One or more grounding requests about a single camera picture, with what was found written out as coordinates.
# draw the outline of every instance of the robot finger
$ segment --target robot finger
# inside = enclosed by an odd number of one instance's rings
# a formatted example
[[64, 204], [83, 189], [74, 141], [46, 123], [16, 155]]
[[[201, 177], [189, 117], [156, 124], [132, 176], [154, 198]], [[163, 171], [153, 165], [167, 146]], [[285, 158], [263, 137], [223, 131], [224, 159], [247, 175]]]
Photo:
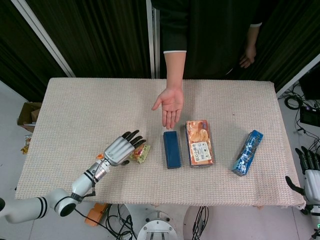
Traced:
[[139, 140], [141, 140], [143, 137], [142, 136], [137, 136], [134, 138], [130, 143], [131, 145], [135, 145]]
[[134, 132], [129, 134], [129, 136], [127, 136], [125, 139], [129, 142], [138, 132], [139, 130], [135, 130]]
[[139, 147], [140, 145], [142, 145], [143, 143], [145, 143], [147, 140], [141, 140], [138, 141], [136, 144], [133, 145], [133, 147], [136, 149], [137, 147]]
[[313, 152], [311, 152], [311, 153], [312, 153], [312, 160], [313, 160], [314, 168], [315, 168], [315, 170], [320, 171], [320, 161], [319, 161], [319, 158], [318, 158], [317, 154], [315, 154], [315, 153], [313, 153]]
[[314, 161], [312, 159], [311, 152], [307, 148], [305, 148], [304, 146], [301, 146], [301, 149], [302, 149], [302, 151], [304, 153], [304, 158], [308, 162], [309, 169], [314, 170], [315, 169], [315, 165], [314, 165]]
[[305, 174], [305, 171], [309, 169], [308, 161], [307, 161], [304, 153], [299, 148], [295, 148], [295, 151], [298, 154], [299, 159], [300, 159], [302, 173]]
[[127, 131], [126, 133], [124, 133], [124, 134], [122, 135], [122, 137], [123, 137], [124, 139], [126, 139], [126, 137], [128, 137], [130, 134], [131, 134], [131, 132], [130, 132], [130, 131]]
[[298, 186], [294, 185], [289, 176], [285, 176], [285, 181], [293, 191], [301, 194], [302, 196], [306, 195], [305, 190], [303, 188], [301, 188], [301, 187], [298, 187]]

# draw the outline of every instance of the robotic arm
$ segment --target robotic arm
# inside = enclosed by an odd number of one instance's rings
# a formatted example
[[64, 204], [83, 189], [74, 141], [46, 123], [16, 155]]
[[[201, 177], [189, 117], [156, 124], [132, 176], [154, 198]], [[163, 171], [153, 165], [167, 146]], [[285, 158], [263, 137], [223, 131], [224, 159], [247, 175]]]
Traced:
[[142, 136], [132, 138], [139, 132], [126, 132], [118, 137], [103, 153], [104, 158], [97, 160], [72, 184], [72, 194], [57, 188], [46, 196], [30, 199], [4, 201], [0, 198], [0, 218], [5, 217], [9, 223], [17, 224], [30, 220], [41, 219], [49, 208], [61, 217], [69, 215], [85, 197], [95, 196], [95, 185], [110, 171], [110, 166], [116, 167], [126, 163], [127, 157], [146, 140]]
[[300, 159], [304, 178], [304, 188], [293, 184], [290, 177], [285, 176], [285, 180], [289, 187], [295, 192], [305, 196], [308, 205], [301, 210], [303, 214], [311, 214], [312, 224], [315, 233], [311, 239], [320, 240], [320, 155], [313, 153], [304, 146], [295, 149]]

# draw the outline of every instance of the blue box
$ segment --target blue box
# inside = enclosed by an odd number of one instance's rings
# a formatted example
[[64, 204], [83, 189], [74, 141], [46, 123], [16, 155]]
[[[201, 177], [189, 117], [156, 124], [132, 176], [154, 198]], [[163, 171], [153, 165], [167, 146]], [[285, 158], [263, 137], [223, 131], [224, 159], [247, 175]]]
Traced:
[[253, 130], [249, 134], [235, 164], [233, 165], [232, 172], [239, 176], [244, 176], [248, 173], [257, 147], [263, 137], [264, 135], [256, 130]]
[[163, 133], [166, 166], [168, 169], [181, 167], [178, 136], [176, 131], [166, 131]]

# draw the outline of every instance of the orange object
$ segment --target orange object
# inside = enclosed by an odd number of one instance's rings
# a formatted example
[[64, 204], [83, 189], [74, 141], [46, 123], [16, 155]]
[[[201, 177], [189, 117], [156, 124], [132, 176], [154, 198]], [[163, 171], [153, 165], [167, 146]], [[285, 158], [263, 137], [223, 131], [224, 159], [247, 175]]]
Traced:
[[192, 167], [214, 164], [209, 125], [206, 120], [186, 121], [186, 134]]
[[[95, 220], [96, 222], [100, 222], [106, 209], [107, 209], [108, 203], [96, 203], [94, 207], [89, 211], [87, 217], [91, 218], [92, 220]], [[91, 221], [90, 219], [86, 218], [84, 222], [91, 227], [96, 227], [98, 224], [94, 221]]]
[[104, 154], [103, 154], [103, 153], [100, 153], [100, 154], [99, 154], [98, 156], [96, 156], [95, 158], [101, 160], [101, 159], [104, 159], [105, 157], [104, 157]]

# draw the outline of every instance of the person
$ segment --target person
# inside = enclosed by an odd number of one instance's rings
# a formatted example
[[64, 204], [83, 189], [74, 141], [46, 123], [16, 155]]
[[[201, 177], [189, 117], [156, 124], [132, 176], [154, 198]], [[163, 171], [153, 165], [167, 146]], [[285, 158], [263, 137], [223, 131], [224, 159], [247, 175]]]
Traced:
[[[262, 24], [259, 0], [151, 0], [160, 11], [166, 88], [152, 110], [162, 106], [162, 125], [174, 128], [184, 106], [184, 79], [221, 79], [237, 64], [255, 62]], [[239, 52], [245, 42], [244, 53]]]

